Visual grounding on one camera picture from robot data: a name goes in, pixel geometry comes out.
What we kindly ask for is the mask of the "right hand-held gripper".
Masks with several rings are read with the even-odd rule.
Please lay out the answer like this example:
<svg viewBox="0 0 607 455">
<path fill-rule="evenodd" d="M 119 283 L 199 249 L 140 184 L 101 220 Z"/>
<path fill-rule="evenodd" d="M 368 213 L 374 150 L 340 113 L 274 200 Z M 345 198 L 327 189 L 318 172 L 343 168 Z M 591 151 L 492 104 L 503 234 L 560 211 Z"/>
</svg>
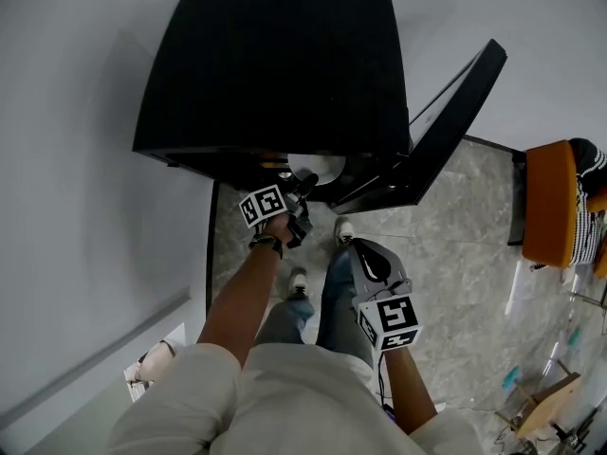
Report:
<svg viewBox="0 0 607 455">
<path fill-rule="evenodd" d="M 415 312 L 412 282 L 399 257 L 366 239 L 348 248 L 357 295 L 353 299 L 357 324 L 375 352 L 414 344 L 422 325 Z"/>
</svg>

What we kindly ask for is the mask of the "person's left hand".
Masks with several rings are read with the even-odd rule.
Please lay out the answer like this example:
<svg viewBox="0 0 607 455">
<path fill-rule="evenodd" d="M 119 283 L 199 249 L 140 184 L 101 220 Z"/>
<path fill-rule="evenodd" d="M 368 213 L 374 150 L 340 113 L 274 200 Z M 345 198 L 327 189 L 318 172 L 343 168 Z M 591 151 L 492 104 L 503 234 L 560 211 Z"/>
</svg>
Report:
<svg viewBox="0 0 607 455">
<path fill-rule="evenodd" d="M 280 240 L 283 246 L 287 247 L 293 240 L 293 234 L 288 228 L 289 218 L 290 216 L 286 212 L 271 217 L 267 221 L 263 233 Z"/>
</svg>

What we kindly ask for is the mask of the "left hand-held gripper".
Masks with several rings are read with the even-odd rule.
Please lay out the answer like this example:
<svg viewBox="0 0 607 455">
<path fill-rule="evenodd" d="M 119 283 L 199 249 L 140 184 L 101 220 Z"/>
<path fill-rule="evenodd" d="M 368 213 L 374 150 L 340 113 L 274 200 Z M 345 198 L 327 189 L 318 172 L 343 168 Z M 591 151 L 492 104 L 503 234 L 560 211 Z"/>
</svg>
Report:
<svg viewBox="0 0 607 455">
<path fill-rule="evenodd" d="M 300 246 L 312 229 L 306 197 L 318 182 L 319 177 L 311 173 L 286 192 L 282 192 L 278 185 L 251 192 L 239 203 L 245 224 L 248 228 L 259 231 L 271 217 L 286 212 L 290 216 L 288 228 L 293 234 L 293 240 L 287 246 L 289 248 Z"/>
</svg>

